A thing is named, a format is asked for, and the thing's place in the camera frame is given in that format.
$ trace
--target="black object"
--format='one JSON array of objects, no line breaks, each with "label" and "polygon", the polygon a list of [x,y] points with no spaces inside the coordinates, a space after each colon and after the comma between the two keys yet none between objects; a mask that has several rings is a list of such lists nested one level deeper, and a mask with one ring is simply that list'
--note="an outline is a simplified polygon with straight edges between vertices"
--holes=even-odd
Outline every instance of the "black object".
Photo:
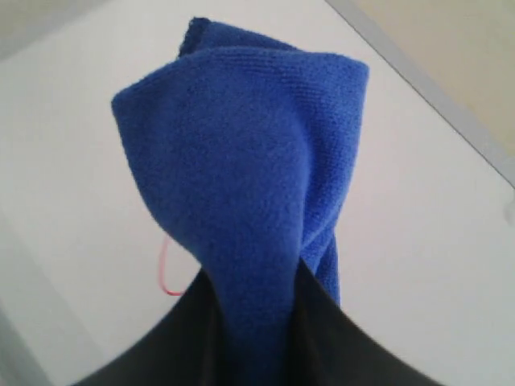
[{"label": "black object", "polygon": [[[287,385],[438,386],[363,333],[301,262]],[[221,314],[200,271],[167,316],[125,354],[76,386],[225,386]]]}]

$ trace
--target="folded towel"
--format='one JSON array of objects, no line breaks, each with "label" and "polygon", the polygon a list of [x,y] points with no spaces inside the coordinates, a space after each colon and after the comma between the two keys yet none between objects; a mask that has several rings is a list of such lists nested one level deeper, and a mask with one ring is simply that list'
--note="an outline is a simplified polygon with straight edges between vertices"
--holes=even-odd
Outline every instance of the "folded towel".
[{"label": "folded towel", "polygon": [[367,67],[205,18],[179,58],[119,92],[138,189],[213,283],[230,384],[280,384],[299,259],[339,301],[334,227]]}]

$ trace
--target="microfiber cloth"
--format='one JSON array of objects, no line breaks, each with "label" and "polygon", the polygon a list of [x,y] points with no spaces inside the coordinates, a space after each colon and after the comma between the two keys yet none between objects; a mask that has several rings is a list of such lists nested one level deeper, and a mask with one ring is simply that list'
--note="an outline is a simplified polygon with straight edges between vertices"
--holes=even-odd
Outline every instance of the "microfiber cloth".
[{"label": "microfiber cloth", "polygon": [[342,55],[195,18],[177,60],[113,99],[150,213],[212,282],[231,384],[281,384],[299,259],[339,301],[334,227],[367,79]]}]

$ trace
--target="white surface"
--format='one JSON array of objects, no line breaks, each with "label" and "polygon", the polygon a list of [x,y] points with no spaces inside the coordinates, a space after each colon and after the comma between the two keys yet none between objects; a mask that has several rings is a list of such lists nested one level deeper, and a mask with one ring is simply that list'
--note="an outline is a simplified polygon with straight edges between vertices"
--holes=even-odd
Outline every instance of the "white surface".
[{"label": "white surface", "polygon": [[[23,244],[102,360],[173,303],[155,284],[162,233],[136,192],[110,98],[172,60],[193,15],[369,64],[360,154],[337,231],[343,308],[450,386],[514,384],[515,228],[503,215],[513,191],[322,0],[114,0],[0,63],[0,208],[19,236],[0,240]],[[183,288],[196,263],[176,248],[168,270],[170,285]],[[0,281],[23,279],[13,275],[3,269]],[[25,316],[44,317],[30,308]],[[43,355],[38,327],[23,328],[35,329],[25,336]],[[56,382],[72,378],[53,362],[47,371]]]}]

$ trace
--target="blue towel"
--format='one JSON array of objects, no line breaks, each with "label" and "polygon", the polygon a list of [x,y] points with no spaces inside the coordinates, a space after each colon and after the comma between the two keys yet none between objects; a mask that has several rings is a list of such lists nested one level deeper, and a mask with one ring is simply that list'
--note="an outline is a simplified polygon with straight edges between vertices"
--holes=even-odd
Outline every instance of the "blue towel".
[{"label": "blue towel", "polygon": [[281,384],[302,258],[339,301],[334,227],[368,68],[205,18],[179,58],[113,99],[150,213],[209,275],[231,384]]}]

